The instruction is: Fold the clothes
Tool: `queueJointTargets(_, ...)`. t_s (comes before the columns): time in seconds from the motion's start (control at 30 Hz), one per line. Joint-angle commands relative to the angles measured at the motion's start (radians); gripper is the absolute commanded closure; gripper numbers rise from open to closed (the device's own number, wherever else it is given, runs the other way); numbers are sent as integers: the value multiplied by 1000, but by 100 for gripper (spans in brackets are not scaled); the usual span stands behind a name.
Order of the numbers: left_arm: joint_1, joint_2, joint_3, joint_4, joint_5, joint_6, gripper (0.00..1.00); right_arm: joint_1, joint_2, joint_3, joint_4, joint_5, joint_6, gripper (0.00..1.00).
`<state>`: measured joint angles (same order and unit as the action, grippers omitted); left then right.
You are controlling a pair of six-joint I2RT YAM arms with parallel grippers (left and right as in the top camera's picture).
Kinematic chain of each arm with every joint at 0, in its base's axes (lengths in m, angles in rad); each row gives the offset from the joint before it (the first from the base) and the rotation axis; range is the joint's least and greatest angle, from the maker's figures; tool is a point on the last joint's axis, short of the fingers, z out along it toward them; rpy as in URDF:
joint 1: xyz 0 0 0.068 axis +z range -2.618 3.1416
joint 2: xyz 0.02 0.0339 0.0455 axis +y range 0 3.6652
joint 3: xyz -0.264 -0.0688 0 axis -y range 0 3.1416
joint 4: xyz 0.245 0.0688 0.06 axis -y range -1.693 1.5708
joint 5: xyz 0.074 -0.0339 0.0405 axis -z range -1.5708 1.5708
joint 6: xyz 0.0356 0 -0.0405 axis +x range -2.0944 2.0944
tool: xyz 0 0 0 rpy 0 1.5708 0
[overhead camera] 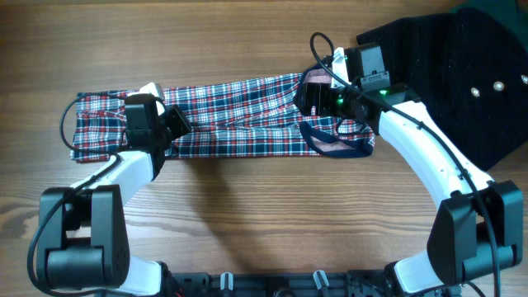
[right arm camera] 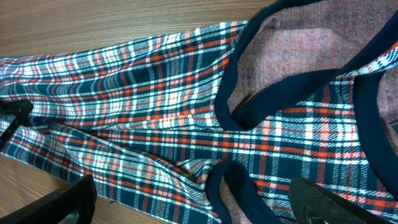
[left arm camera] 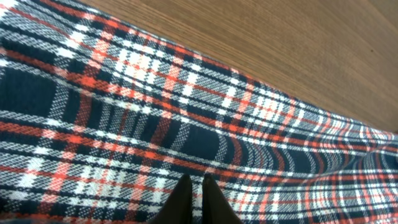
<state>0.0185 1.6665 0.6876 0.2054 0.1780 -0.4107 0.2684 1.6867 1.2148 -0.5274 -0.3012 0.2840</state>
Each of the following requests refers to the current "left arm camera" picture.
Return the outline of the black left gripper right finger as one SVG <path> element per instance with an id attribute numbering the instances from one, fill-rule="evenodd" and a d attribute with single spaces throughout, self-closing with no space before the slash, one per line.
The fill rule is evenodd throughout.
<path id="1" fill-rule="evenodd" d="M 202 224 L 242 224 L 210 174 L 202 182 Z"/>

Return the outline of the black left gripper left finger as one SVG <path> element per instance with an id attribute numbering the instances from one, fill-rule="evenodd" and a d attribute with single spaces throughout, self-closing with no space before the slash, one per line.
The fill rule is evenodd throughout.
<path id="1" fill-rule="evenodd" d="M 192 220 L 192 181 L 189 175 L 184 174 L 163 207 L 151 218 L 150 222 L 152 224 L 189 224 Z"/>

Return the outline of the plaid sleeveless dress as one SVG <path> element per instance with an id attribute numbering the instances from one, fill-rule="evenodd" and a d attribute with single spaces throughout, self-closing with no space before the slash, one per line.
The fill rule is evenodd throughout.
<path id="1" fill-rule="evenodd" d="M 78 1 L 1 2 L 1 218 L 139 223 L 210 173 L 244 223 L 396 223 L 397 136 Z"/>

